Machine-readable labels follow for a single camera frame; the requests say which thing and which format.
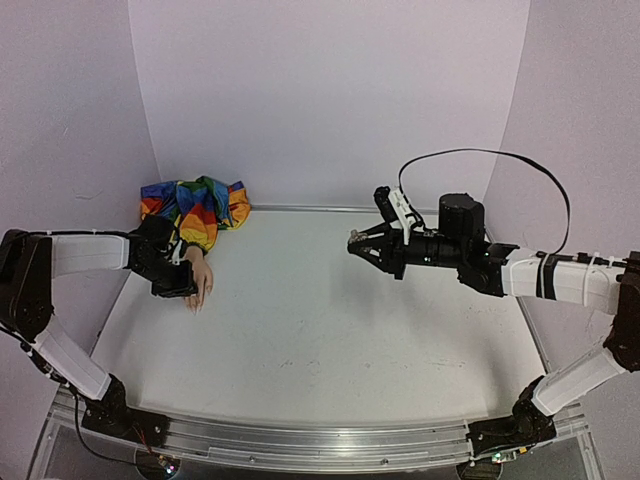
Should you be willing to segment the glitter nail polish bottle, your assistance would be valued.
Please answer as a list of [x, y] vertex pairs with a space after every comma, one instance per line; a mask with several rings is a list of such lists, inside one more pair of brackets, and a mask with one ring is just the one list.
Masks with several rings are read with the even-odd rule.
[[348, 245], [361, 242], [368, 238], [368, 234], [365, 232], [360, 232], [358, 230], [352, 230], [349, 235]]

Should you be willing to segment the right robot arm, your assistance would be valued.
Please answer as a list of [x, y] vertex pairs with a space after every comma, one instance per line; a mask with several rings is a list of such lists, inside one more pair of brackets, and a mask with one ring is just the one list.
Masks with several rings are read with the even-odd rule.
[[399, 189], [379, 187], [382, 223], [351, 232], [347, 250], [395, 279], [409, 265], [453, 269], [484, 295], [579, 304], [612, 316], [610, 333], [571, 365], [532, 381], [505, 417], [469, 425], [473, 457], [532, 447], [556, 435], [555, 415], [608, 380], [639, 369], [639, 254], [604, 258], [524, 250], [485, 238], [484, 207], [467, 194], [439, 200], [426, 227]]

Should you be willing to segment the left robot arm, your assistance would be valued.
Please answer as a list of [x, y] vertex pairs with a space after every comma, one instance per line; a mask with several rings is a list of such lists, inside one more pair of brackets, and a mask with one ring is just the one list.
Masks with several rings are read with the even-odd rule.
[[134, 230], [25, 231], [1, 241], [1, 328], [14, 337], [36, 368], [85, 401], [106, 433], [136, 433], [140, 422], [126, 387], [96, 363], [67, 333], [54, 307], [56, 280], [99, 271], [128, 271], [160, 298], [197, 293], [192, 264], [173, 242], [175, 229], [148, 217]]

